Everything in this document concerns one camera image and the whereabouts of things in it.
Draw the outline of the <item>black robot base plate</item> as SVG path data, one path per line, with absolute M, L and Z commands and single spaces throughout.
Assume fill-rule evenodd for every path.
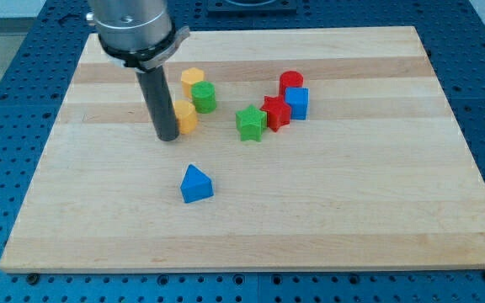
M 208 15 L 228 13 L 295 13 L 298 0 L 207 0 Z

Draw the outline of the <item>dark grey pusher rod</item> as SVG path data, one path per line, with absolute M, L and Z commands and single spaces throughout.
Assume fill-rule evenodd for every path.
M 149 72 L 137 73 L 136 77 L 157 138 L 161 141 L 177 139 L 179 126 L 163 67 L 159 66 Z

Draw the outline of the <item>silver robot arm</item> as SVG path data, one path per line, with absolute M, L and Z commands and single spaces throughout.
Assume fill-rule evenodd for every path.
M 179 127 L 163 64 L 190 36 L 164 0 L 88 0 L 87 22 L 110 59 L 136 73 L 157 137 L 173 141 Z

